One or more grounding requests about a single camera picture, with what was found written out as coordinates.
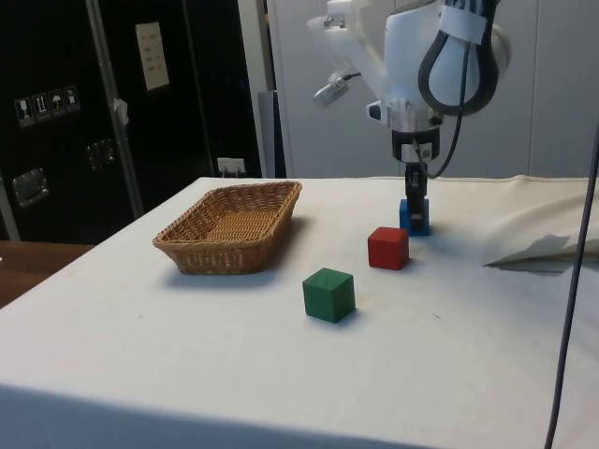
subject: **green cube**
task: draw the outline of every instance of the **green cube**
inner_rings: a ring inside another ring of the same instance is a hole
[[[354,277],[322,268],[303,282],[303,300],[308,315],[339,323],[356,309]]]

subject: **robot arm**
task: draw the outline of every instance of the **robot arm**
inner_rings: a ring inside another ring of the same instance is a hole
[[[378,98],[367,116],[391,128],[393,155],[406,164],[402,227],[426,235],[427,164],[440,153],[443,116],[461,123],[490,102],[508,66],[509,41],[493,24],[499,0],[416,0],[387,19],[382,59],[361,27],[362,9],[370,3],[328,0],[327,16],[309,21],[336,68],[314,99],[328,106],[347,92],[344,75],[361,73]]]

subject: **electrical socket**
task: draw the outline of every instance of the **electrical socket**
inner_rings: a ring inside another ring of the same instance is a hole
[[[230,174],[245,174],[245,161],[240,158],[235,157],[219,157],[217,160],[218,163],[218,171],[221,173],[230,173]]]

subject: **label sticker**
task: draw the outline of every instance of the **label sticker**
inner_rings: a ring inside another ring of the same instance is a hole
[[[138,35],[141,68],[146,81],[146,90],[168,86],[167,60],[162,46],[160,23],[142,23],[135,26]]]
[[[50,113],[50,102],[48,101],[48,95],[46,93],[32,96],[31,101],[38,122],[44,122],[52,118]]]
[[[50,99],[50,109],[52,117],[60,117],[66,114],[65,94],[61,89],[50,91],[48,93]]]
[[[79,94],[75,86],[68,86],[64,89],[64,99],[66,104],[66,110],[68,112],[77,112],[81,109],[81,103],[79,101]]]
[[[15,100],[15,110],[17,111],[17,119],[21,128],[36,124],[36,115],[31,107],[31,98],[19,98]]]

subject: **white panel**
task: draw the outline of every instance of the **white panel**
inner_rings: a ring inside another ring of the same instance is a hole
[[[596,0],[543,0],[531,172],[588,176],[599,120]]]
[[[306,21],[325,13],[324,0],[270,0],[273,52],[281,99],[285,155],[290,175],[342,177],[397,175],[390,132],[365,118],[373,95],[361,80],[328,109],[313,94],[332,72],[314,47]],[[533,108],[533,70],[538,0],[501,2],[497,23],[510,35],[513,60],[493,102],[464,120],[451,176],[507,177],[528,172]],[[382,51],[385,20],[394,1],[375,0],[366,9],[366,33]],[[445,154],[453,133],[444,128]]]
[[[377,0],[365,10],[365,32],[383,51],[385,20],[394,0]],[[324,0],[270,0],[269,13],[277,88],[281,105],[287,173],[294,177],[398,175],[388,128],[366,118],[375,100],[360,79],[328,109],[313,95],[333,71],[306,26],[324,15]]]
[[[495,97],[482,111],[466,117],[454,160],[446,172],[455,177],[505,178],[527,174],[533,118],[534,49],[538,0],[500,2],[495,23],[512,43],[512,60]],[[443,127],[444,159],[453,138],[454,119]]]

